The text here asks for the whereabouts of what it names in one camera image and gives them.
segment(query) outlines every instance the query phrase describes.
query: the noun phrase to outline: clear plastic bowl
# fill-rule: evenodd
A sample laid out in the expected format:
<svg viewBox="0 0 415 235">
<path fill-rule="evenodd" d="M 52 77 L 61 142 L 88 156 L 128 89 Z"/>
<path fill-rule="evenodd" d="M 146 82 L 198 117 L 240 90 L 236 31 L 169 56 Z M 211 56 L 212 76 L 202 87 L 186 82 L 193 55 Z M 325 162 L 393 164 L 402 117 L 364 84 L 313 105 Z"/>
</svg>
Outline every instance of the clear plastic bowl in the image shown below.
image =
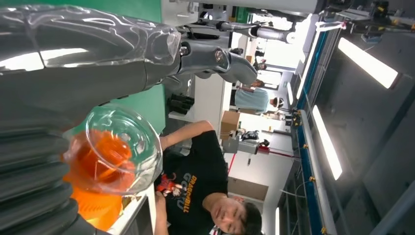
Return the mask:
<svg viewBox="0 0 415 235">
<path fill-rule="evenodd" d="M 66 180 L 84 190 L 119 195 L 147 189 L 161 172 L 159 135 L 140 114 L 117 104 L 95 107 L 63 155 Z"/>
</svg>

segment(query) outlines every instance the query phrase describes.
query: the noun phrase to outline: dragon ball t-shirt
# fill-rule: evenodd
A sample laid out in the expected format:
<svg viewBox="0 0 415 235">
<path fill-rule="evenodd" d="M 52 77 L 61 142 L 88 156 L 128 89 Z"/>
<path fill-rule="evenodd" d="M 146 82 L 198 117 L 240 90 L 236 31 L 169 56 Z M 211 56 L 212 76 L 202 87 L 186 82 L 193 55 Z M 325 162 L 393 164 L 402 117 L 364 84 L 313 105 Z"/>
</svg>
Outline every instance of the dragon ball t-shirt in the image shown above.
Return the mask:
<svg viewBox="0 0 415 235">
<path fill-rule="evenodd" d="M 215 131 L 192 139 L 187 156 L 165 155 L 156 190 L 166 197 L 169 235 L 208 235 L 214 223 L 202 202 L 214 192 L 228 194 L 228 171 Z"/>
</svg>

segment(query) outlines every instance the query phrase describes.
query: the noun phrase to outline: gray robotic arm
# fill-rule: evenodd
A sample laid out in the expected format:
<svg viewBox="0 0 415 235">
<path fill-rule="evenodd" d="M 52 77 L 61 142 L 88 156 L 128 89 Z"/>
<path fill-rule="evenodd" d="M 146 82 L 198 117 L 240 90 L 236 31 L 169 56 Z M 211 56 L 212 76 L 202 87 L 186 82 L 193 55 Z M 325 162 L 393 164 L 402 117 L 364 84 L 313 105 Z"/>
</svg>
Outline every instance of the gray robotic arm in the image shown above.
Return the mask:
<svg viewBox="0 0 415 235">
<path fill-rule="evenodd" d="M 94 106 L 179 73 L 256 79 L 243 58 L 182 43 L 173 27 L 82 7 L 0 8 L 0 30 L 2 235 L 104 234 L 77 214 L 60 160 L 69 146 L 63 132 Z"/>
</svg>

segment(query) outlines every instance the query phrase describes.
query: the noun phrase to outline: transparent plastic cover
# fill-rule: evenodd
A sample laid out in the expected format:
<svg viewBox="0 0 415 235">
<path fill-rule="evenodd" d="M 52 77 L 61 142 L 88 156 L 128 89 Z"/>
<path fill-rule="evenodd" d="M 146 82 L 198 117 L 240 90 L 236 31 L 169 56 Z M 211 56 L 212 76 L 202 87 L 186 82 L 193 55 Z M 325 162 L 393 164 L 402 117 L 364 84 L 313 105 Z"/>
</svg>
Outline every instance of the transparent plastic cover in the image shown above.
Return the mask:
<svg viewBox="0 0 415 235">
<path fill-rule="evenodd" d="M 85 190 L 134 194 L 161 171 L 159 136 L 142 116 L 116 104 L 95 107 L 85 129 L 70 136 L 67 179 Z"/>
<path fill-rule="evenodd" d="M 171 65 L 174 27 L 77 6 L 0 8 L 0 71 L 120 65 Z"/>
</svg>

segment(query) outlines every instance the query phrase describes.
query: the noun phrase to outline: person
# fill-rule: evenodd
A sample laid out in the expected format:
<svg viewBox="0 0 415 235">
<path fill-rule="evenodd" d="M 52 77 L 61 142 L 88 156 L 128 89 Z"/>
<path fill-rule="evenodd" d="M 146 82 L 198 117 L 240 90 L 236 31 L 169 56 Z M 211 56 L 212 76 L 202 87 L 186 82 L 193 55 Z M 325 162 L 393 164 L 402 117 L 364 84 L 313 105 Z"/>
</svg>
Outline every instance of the person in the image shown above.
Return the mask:
<svg viewBox="0 0 415 235">
<path fill-rule="evenodd" d="M 187 139 L 192 140 L 189 155 L 167 149 Z M 215 225 L 229 234 L 260 234 L 258 208 L 227 196 L 227 165 L 208 121 L 184 126 L 160 142 L 164 157 L 163 173 L 155 181 L 155 235 L 207 235 Z"/>
<path fill-rule="evenodd" d="M 256 60 L 255 57 L 255 62 L 252 65 L 257 71 L 259 70 L 266 70 L 267 69 L 267 65 L 265 64 L 266 60 L 262 59 L 261 63 L 258 63 L 258 61 Z"/>
<path fill-rule="evenodd" d="M 264 85 L 265 83 L 261 80 L 256 80 L 251 84 L 255 89 L 238 87 L 236 90 L 232 90 L 230 105 L 240 109 L 254 110 L 257 114 L 267 112 L 268 104 L 280 108 L 278 98 L 269 99 L 268 92 L 260 89 Z"/>
</svg>

